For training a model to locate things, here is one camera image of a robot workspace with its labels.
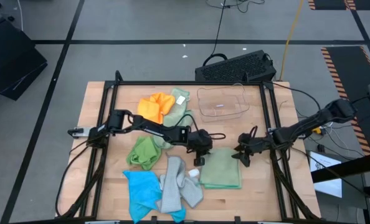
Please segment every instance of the clear plastic container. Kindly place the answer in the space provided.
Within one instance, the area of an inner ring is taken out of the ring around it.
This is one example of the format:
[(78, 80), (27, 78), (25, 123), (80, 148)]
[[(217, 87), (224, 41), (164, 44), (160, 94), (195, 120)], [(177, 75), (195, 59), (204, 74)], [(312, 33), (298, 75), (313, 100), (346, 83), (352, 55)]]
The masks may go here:
[(204, 122), (234, 119), (249, 110), (242, 84), (218, 88), (200, 88), (197, 90), (199, 109)]

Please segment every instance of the gray floor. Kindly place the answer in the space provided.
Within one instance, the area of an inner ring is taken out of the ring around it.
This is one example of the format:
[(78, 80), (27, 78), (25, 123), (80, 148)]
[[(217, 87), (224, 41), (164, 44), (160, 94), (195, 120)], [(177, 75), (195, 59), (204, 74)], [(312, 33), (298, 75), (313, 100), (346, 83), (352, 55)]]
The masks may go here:
[[(16, 1), (5, 2), (11, 8), (17, 7)], [(220, 3), (216, 0), (210, 2), (216, 5)], [(77, 4), (78, 0), (21, 0), (24, 32), (34, 40), (64, 40)], [(220, 38), (286, 39), (297, 5), (297, 0), (266, 0), (261, 6), (251, 4), (246, 14), (236, 9), (225, 10)], [(6, 14), (11, 13), (19, 18), (18, 10), (5, 10)], [(358, 14), (370, 36), (370, 11), (358, 11)], [(201, 0), (85, 0), (73, 39), (214, 39), (219, 16), (219, 9), (211, 8)], [(19, 27), (19, 22), (16, 20), (14, 25)], [(363, 38), (349, 11), (312, 11), (305, 1), (293, 39)], [(280, 70), (284, 47), (227, 44), (218, 45), (216, 52), (235, 57), (262, 49), (270, 54), (275, 68)], [(284, 80), (290, 81), (294, 88), (307, 91), (321, 105), (325, 105), (339, 96), (320, 52), (321, 47), (291, 45), (285, 62)], [(193, 80), (194, 69), (201, 66), (212, 48), (212, 44), (71, 45), (60, 77), (56, 80), (56, 89), (11, 222), (54, 216), (57, 187), (72, 144), (66, 131), (77, 124), (88, 81), (111, 80), (117, 69), (125, 80)], [(48, 67), (18, 101), (0, 96), (0, 219), (62, 45), (37, 45), (37, 49), (48, 60)], [(293, 96), (302, 114), (316, 111), (314, 102), (306, 96), (299, 93)], [(338, 134), (346, 140), (349, 148), (361, 152), (351, 128), (339, 129)], [(356, 153), (335, 146), (327, 138), (320, 142), (345, 156), (358, 157)], [(305, 141), (305, 144), (307, 149), (316, 147), (311, 141)], [(337, 205), (320, 200), (320, 209), (323, 217), (336, 220)], [(362, 211), (358, 214), (358, 223), (363, 223)], [(340, 207), (339, 221), (355, 223), (356, 209)]]

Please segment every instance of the blue cloth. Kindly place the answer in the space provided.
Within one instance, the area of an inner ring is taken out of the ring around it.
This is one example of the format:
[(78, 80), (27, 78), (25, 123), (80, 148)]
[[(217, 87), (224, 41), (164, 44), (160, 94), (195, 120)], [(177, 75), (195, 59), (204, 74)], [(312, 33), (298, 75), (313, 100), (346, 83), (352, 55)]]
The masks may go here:
[[(130, 215), (134, 223), (139, 222), (152, 209), (157, 210), (156, 201), (161, 200), (161, 189), (158, 178), (151, 171), (123, 171), (128, 179), (130, 191)], [(186, 209), (169, 213), (176, 223), (185, 219)]]

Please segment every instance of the cloth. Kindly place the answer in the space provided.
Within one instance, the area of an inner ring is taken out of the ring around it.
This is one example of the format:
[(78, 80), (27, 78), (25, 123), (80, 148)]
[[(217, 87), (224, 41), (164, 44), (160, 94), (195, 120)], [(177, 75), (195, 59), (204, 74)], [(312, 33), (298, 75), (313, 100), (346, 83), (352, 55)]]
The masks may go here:
[(235, 151), (228, 147), (213, 149), (205, 155), (200, 183), (206, 189), (241, 189), (239, 160), (231, 157)]
[[(156, 201), (161, 200), (161, 190), (156, 175), (151, 171), (124, 171), (130, 192), (130, 215), (134, 223), (139, 222), (151, 210), (157, 210)], [(175, 222), (185, 219), (186, 209), (170, 213)]]
[(149, 99), (141, 99), (138, 104), (138, 114), (145, 119), (162, 124), (163, 115), (168, 114), (174, 103), (174, 96), (165, 93), (155, 93)]
[(161, 156), (161, 149), (156, 147), (150, 136), (140, 136), (127, 156), (128, 165), (141, 165), (143, 170), (152, 169)]
[(185, 176), (185, 162), (178, 156), (169, 156), (167, 173), (160, 176), (163, 196), (157, 205), (162, 213), (181, 209), (181, 197), (194, 208), (203, 200), (203, 191), (196, 178)]
[[(190, 93), (188, 91), (181, 90), (179, 88), (173, 88), (171, 91), (171, 95), (175, 97), (175, 101), (178, 100), (179, 97), (184, 97), (185, 99), (189, 99)], [(187, 101), (184, 100), (180, 105), (175, 103), (172, 107), (170, 112), (164, 116), (163, 118), (163, 125), (166, 127), (174, 126), (185, 114), (193, 115), (192, 111), (186, 111)], [(184, 117), (181, 122), (178, 124), (179, 126), (190, 126), (192, 125), (192, 119), (189, 116)], [(173, 146), (170, 143), (167, 143), (162, 137), (153, 136), (154, 143), (161, 149), (171, 149)]]

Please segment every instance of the black metal frame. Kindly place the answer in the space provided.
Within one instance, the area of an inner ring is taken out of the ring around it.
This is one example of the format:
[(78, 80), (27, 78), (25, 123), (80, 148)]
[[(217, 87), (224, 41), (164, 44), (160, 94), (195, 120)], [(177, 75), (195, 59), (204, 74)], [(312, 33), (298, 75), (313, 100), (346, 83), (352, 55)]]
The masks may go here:
[[(118, 92), (118, 87), (121, 85), (233, 85), (234, 83), (231, 82), (188, 82), (188, 81), (179, 81), (179, 82), (165, 82), (165, 81), (151, 81), (151, 82), (144, 82), (144, 81), (123, 81), (120, 73), (117, 71), (115, 75), (115, 80), (114, 81), (105, 81), (104, 87), (103, 87), (103, 93), (102, 93), (102, 100), (100, 104), (100, 109), (99, 109), (99, 114), (98, 114), (98, 119), (97, 119), (97, 125), (101, 125), (103, 123), (103, 116), (105, 113), (105, 108), (107, 105), (107, 98), (108, 98), (108, 92), (110, 89), (113, 89), (112, 91), (112, 96), (111, 96), (111, 101), (110, 101), (110, 109), (109, 109), (109, 114), (115, 109), (115, 102), (116, 102), (116, 97), (117, 97), (117, 92)], [(273, 118), (275, 121), (275, 126), (276, 128), (280, 127), (280, 118), (279, 118), (279, 112), (278, 112), (278, 107), (277, 107), (277, 101), (275, 98), (275, 92), (273, 89), (273, 85), (269, 82), (247, 82), (247, 83), (242, 83), (243, 85), (246, 86), (258, 86), (260, 89), (260, 97), (261, 97), (261, 102), (262, 102), (262, 109), (263, 109), (263, 114), (265, 118), (265, 125), (266, 129), (268, 131), (268, 128), (271, 128), (271, 122), (270, 122), (270, 116), (268, 112), (268, 104), (267, 104), (267, 96), (265, 94), (265, 90), (268, 90), (269, 95), (270, 95), (270, 101), (272, 104), (272, 110), (273, 110)], [(87, 203), (88, 203), (88, 195), (85, 197), (83, 200), (81, 207), (80, 207), (80, 212), (79, 216), (75, 218), (56, 218), (53, 220), (39, 220), (39, 221), (34, 221), (34, 222), (22, 222), (23, 223), (28, 223), (28, 224), (47, 224), (47, 223), (85, 223), (85, 222), (90, 222), (90, 221), (96, 221), (97, 220), (97, 214), (98, 214), (98, 205), (99, 205), (99, 200), (100, 200), (100, 194), (102, 190), (102, 182), (103, 182), (103, 171), (105, 168), (105, 161), (107, 158), (107, 152), (108, 152), (108, 143), (109, 143), (109, 137), (107, 137), (107, 143), (106, 147), (104, 147), (100, 156), (100, 164), (102, 163), (102, 174), (99, 175), (98, 180), (96, 182), (96, 187), (95, 187), (95, 197), (93, 199), (92, 203), (92, 211), (91, 211), (91, 216), (86, 217), (86, 209), (87, 209)], [(85, 181), (85, 185), (89, 184), (91, 182), (91, 179), (94, 175), (93, 171), (95, 168), (95, 162), (97, 159), (97, 151), (99, 149), (93, 148), (91, 151), (91, 156), (90, 156), (90, 162), (88, 165), (88, 171), (87, 171), (87, 177)], [(286, 158), (286, 152), (280, 152), (280, 155), (283, 158)], [(270, 152), (270, 158), (272, 160), (272, 168), (273, 169), (279, 169), (279, 166), (277, 164), (277, 155), (275, 151)], [(292, 177), (290, 173), (290, 167), (288, 164), (287, 159), (282, 159), (282, 164), (283, 164), (283, 170), (284, 174), (286, 177), (286, 180), (288, 183), (286, 183), (288, 186), (293, 186), (292, 184)], [(280, 211), (280, 216), (283, 222), (287, 223), (338, 223), (338, 222), (327, 222), (324, 220), (311, 220), (311, 219), (300, 219), (299, 214), (298, 214), (298, 207), (295, 203), (295, 198), (291, 197), (291, 194), (289, 194), (289, 200), (290, 200), (290, 206), (292, 210), (292, 218), (289, 218), (287, 216), (287, 211), (286, 211), (286, 206), (285, 206), (285, 199), (283, 196), (283, 190), (282, 190), (282, 182), (281, 180), (275, 175), (275, 186), (277, 189), (277, 196), (278, 196), (278, 206), (279, 206), (279, 211)], [(140, 223), (172, 223), (172, 221), (157, 221), (157, 217), (152, 217), (151, 221), (141, 221)], [(242, 222), (240, 220), (240, 217), (234, 217), (234, 222), (235, 223), (259, 223), (259, 221), (256, 222)], [(131, 220), (120, 220), (120, 223), (133, 223)], [(200, 221), (194, 221), (194, 223), (233, 223), (233, 222), (200, 222)]]

